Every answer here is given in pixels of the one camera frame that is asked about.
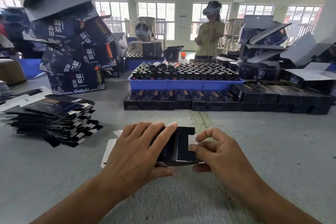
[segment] vr headset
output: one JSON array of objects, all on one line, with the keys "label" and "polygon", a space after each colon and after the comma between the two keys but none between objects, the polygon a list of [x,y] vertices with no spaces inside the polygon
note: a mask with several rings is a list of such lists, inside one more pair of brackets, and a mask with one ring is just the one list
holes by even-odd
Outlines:
[{"label": "vr headset", "polygon": [[222,5],[220,5],[220,7],[217,7],[217,8],[212,8],[211,7],[212,3],[213,1],[210,2],[205,9],[203,9],[202,13],[204,16],[212,16],[214,14],[219,14],[221,12]]},{"label": "vr headset", "polygon": [[139,29],[135,29],[135,36],[136,37],[147,37],[149,34],[149,29],[145,30],[144,29],[144,24],[141,23],[141,27]]}]

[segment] table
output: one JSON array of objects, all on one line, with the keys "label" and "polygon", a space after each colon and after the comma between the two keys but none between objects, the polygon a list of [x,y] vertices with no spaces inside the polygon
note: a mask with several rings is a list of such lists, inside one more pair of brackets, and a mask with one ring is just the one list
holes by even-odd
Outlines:
[{"label": "table", "polygon": [[[107,90],[76,94],[96,101],[93,118],[104,128],[76,148],[52,148],[0,127],[0,223],[26,224],[99,173],[113,131],[143,120],[176,121],[197,132],[217,126],[235,138],[259,175],[272,188],[324,224],[334,223],[336,204],[336,110],[327,116],[288,113],[124,111],[129,83],[107,79]],[[15,92],[49,86],[45,75]],[[256,223],[231,204],[212,174],[177,168],[179,177],[146,185],[117,205],[101,223]]]}]

